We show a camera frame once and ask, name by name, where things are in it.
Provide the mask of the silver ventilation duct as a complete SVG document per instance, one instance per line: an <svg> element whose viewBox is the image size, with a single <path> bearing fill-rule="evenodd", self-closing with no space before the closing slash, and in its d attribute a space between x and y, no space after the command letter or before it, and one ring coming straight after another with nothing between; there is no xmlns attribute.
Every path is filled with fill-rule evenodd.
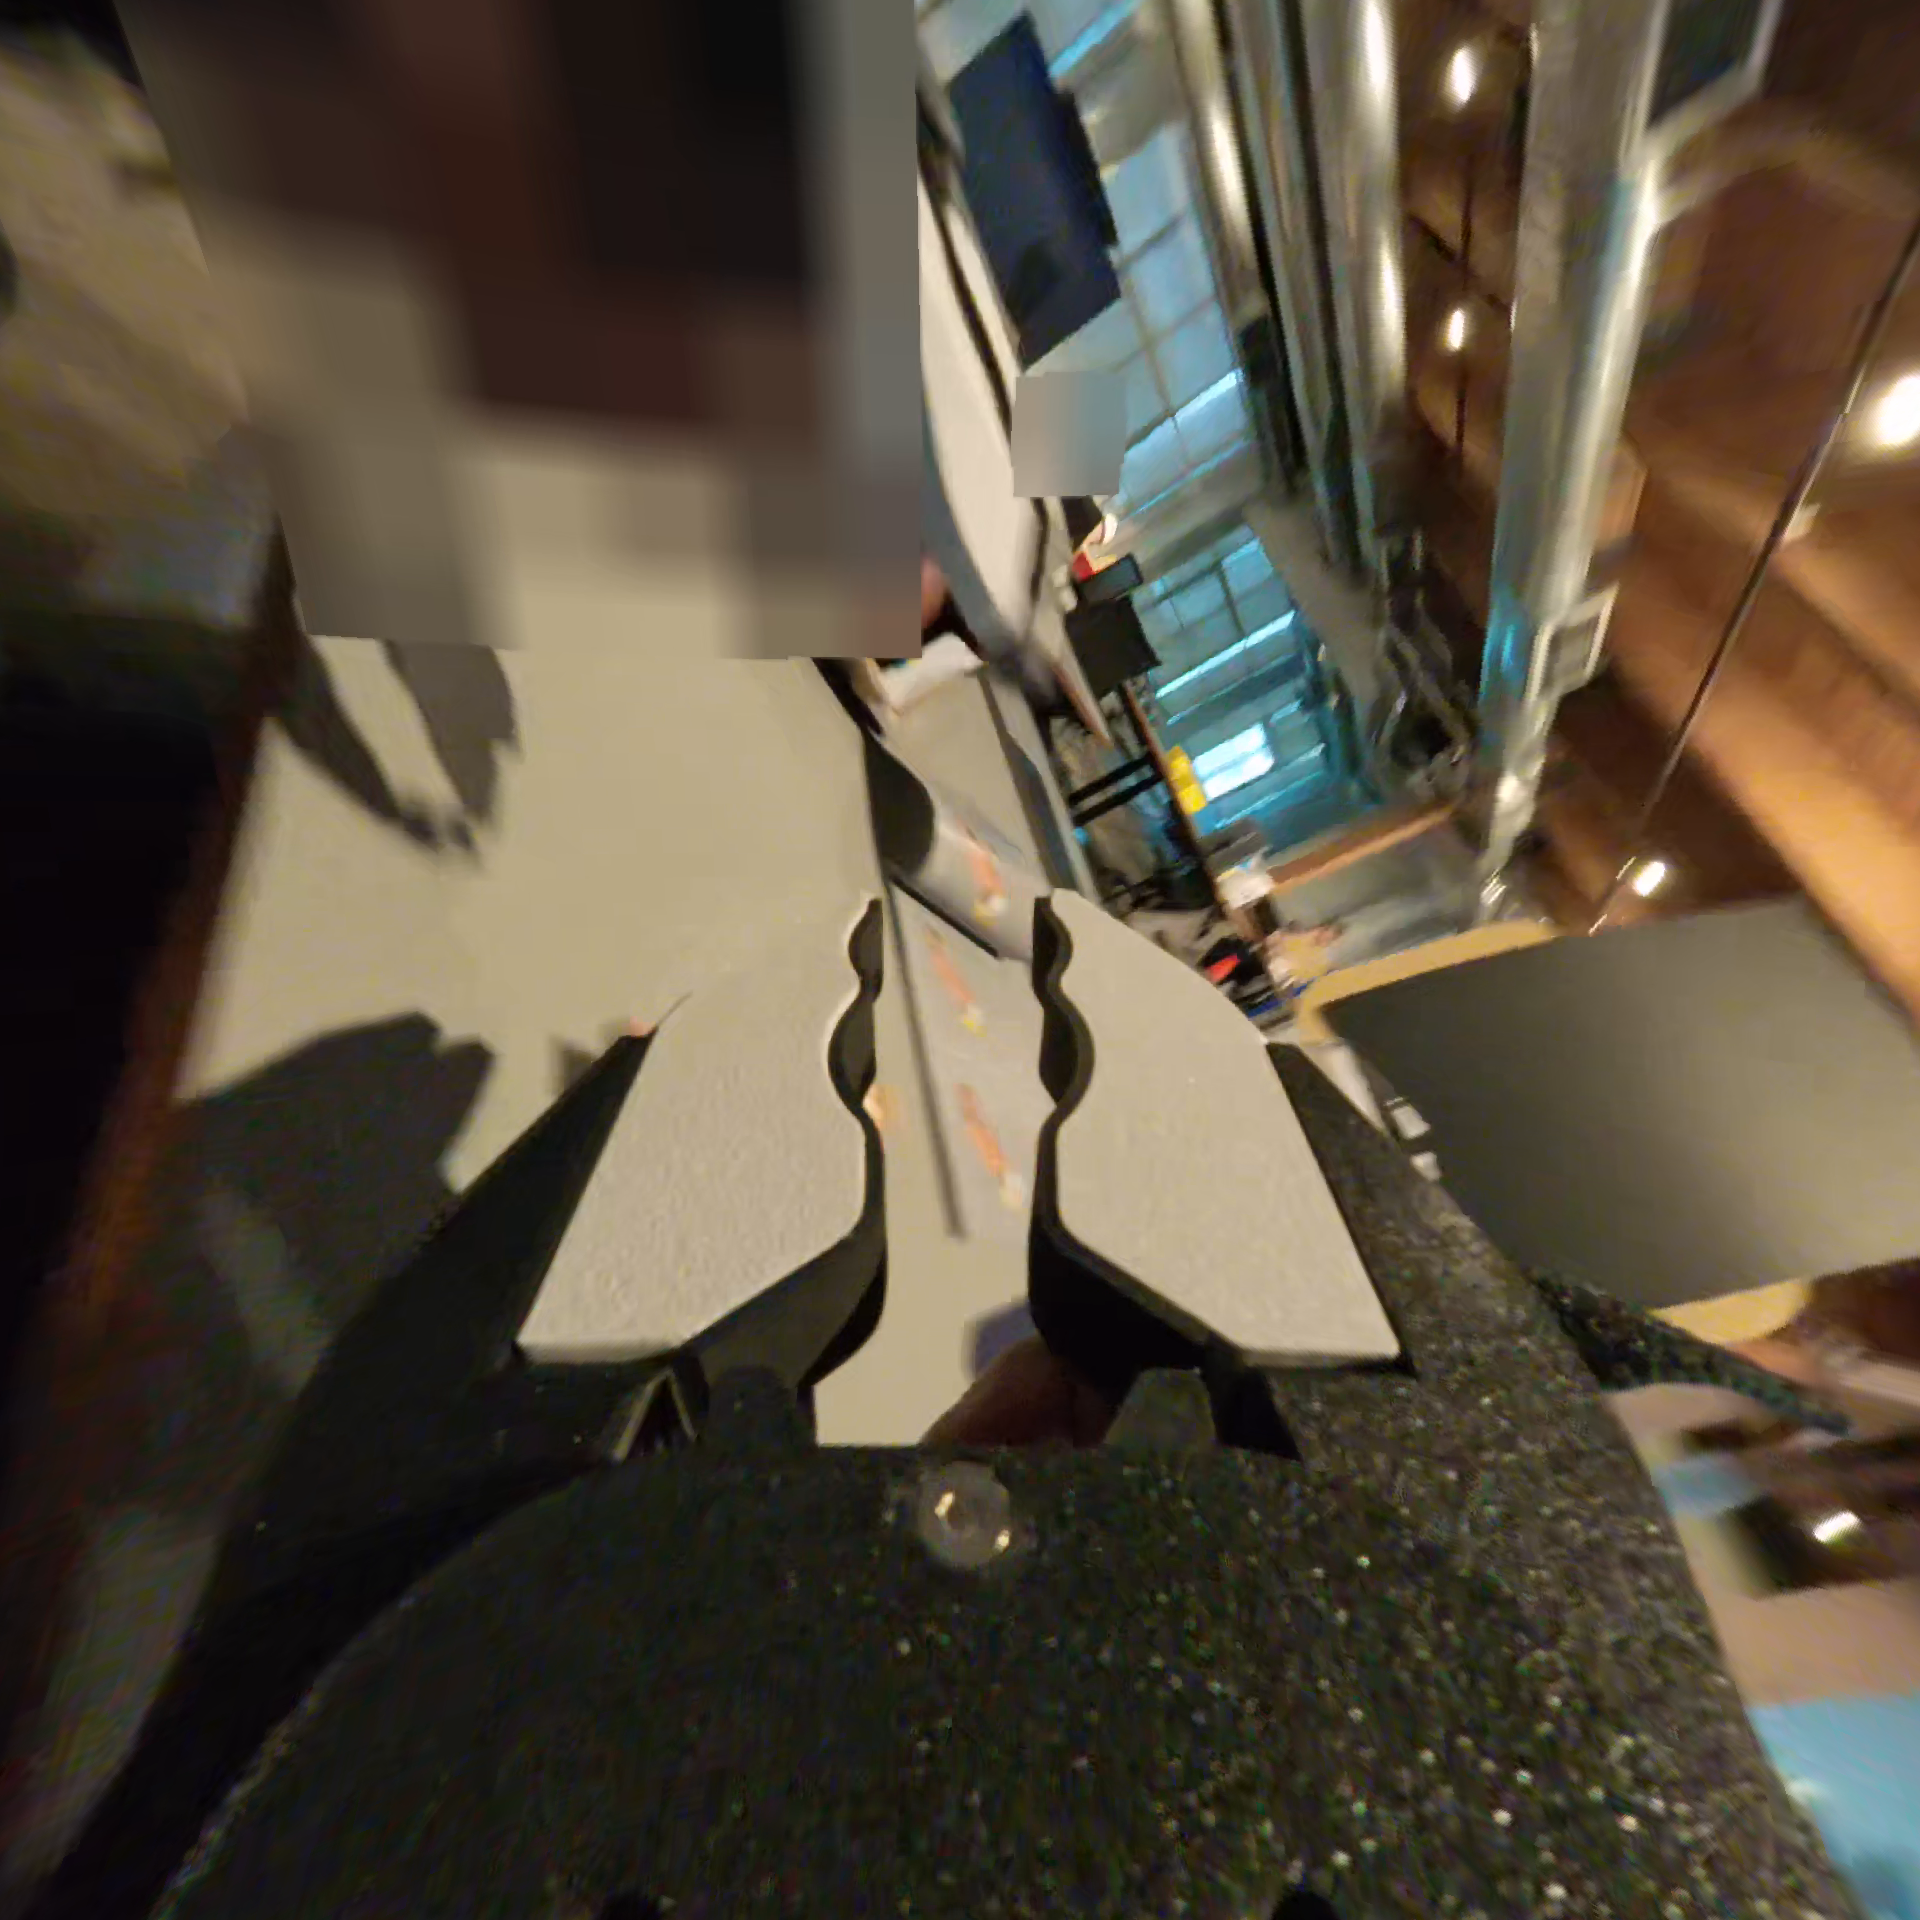
<svg viewBox="0 0 1920 1920"><path fill-rule="evenodd" d="M1549 649L1589 603L1616 466L1664 223L1664 152L1653 136L1664 61L1664 0L1532 6L1476 688L1476 920L1503 912L1503 862L1545 771Z"/></svg>

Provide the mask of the person's right hand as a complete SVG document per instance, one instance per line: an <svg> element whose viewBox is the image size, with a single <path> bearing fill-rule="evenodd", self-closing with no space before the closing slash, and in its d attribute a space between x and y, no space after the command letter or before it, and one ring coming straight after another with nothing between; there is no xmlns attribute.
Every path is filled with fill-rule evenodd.
<svg viewBox="0 0 1920 1920"><path fill-rule="evenodd" d="M1001 1346L925 1431L925 1456L1097 1447L1114 1399L1036 1335Z"/></svg>

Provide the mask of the dark wall screen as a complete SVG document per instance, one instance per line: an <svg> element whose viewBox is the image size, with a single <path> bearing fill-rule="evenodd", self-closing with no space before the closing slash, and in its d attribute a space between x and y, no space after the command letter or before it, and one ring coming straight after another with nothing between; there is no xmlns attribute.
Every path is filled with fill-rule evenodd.
<svg viewBox="0 0 1920 1920"><path fill-rule="evenodd" d="M1031 11L1014 11L948 85L964 201L1014 327L1022 376L1122 305L1114 209Z"/></svg>

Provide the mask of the grey instruction booklet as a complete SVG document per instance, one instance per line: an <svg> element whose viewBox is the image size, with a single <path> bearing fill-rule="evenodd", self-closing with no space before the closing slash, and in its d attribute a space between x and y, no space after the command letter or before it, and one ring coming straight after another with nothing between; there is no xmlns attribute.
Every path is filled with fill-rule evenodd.
<svg viewBox="0 0 1920 1920"><path fill-rule="evenodd" d="M1022 1258L1050 1117L1031 920L1055 874L882 737L861 740L861 784L944 1226Z"/></svg>

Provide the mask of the dark grey panel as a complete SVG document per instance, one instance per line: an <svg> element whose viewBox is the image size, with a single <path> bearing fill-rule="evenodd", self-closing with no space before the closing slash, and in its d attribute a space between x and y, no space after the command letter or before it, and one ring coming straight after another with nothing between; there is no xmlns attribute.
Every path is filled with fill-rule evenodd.
<svg viewBox="0 0 1920 1920"><path fill-rule="evenodd" d="M1565 933L1323 1024L1517 1266L1686 1309L1920 1251L1911 1030L1807 905Z"/></svg>

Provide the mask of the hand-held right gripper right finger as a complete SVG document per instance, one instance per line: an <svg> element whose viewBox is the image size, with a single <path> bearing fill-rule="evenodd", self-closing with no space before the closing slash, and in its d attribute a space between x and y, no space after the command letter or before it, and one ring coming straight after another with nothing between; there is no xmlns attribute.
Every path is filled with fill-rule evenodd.
<svg viewBox="0 0 1920 1920"><path fill-rule="evenodd" d="M1261 1030L1077 892L1031 912L1050 1117L1024 1302L1101 1378L1397 1366L1402 1335Z"/></svg>

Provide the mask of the grey desk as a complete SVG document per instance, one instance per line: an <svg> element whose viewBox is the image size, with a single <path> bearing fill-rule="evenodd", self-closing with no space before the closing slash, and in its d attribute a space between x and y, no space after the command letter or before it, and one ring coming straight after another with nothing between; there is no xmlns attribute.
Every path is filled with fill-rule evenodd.
<svg viewBox="0 0 1920 1920"><path fill-rule="evenodd" d="M861 740L816 666L317 642L178 1072L160 1440L236 1480L373 1282L611 1042L861 892Z"/></svg>

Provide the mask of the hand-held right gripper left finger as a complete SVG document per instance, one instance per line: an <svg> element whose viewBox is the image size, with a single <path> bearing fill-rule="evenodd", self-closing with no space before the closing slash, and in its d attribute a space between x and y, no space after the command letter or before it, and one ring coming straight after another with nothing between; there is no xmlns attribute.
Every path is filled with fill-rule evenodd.
<svg viewBox="0 0 1920 1920"><path fill-rule="evenodd" d="M861 892L641 1042L522 1359L686 1359L706 1386L757 1366L812 1399L861 1346L889 1297L882 959Z"/></svg>

